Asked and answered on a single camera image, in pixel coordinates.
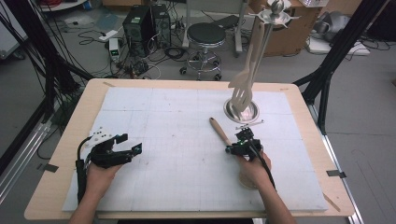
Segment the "human hand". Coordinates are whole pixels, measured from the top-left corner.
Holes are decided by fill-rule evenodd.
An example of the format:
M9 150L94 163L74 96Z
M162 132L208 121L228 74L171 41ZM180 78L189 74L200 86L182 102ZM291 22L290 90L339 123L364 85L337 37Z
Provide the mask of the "human hand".
M268 165L268 168L271 169L271 160L268 158L267 154L265 154L262 150L260 151L262 158ZM236 156L239 161L239 166L241 169L241 173L245 175L255 186L259 185L271 185L270 178L262 166L262 162L259 158L255 158L253 161L247 161L242 156Z
M91 162L88 167L85 195L100 200L110 187L111 181L114 179L116 172L121 166L122 165L117 165L105 169Z

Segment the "gray floor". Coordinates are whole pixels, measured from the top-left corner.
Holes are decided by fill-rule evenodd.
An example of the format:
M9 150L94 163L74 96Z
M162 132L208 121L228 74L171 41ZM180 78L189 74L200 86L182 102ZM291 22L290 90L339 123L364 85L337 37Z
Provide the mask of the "gray floor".
M87 12L94 20L100 20L106 10ZM118 19L112 29L120 28ZM107 52L103 44L80 46L78 33L64 34L73 55L90 72L98 71L107 64ZM219 49L222 59L222 81L242 70L245 53L233 57L233 43ZM346 172L347 183L361 211L365 223L396 223L396 48L373 49L369 56L355 56L344 60L332 79L327 113L327 132L332 147ZM258 81L291 83L315 71L324 55L313 55L305 49L294 57L271 57L262 60ZM195 80L195 75L181 76L178 69L183 63L166 61L158 66L161 79ZM152 77L158 71L150 71ZM212 75L203 76L211 80ZM28 60L8 59L0 62L0 154L4 153L18 131L41 102L43 92ZM60 135L57 132L47 141L40 152L50 156ZM23 212L42 176L37 169L40 160L33 156L25 171L6 199L0 204L2 223L44 223L28 221ZM299 223L347 223L343 218L299 218ZM65 223L52 221L48 223Z

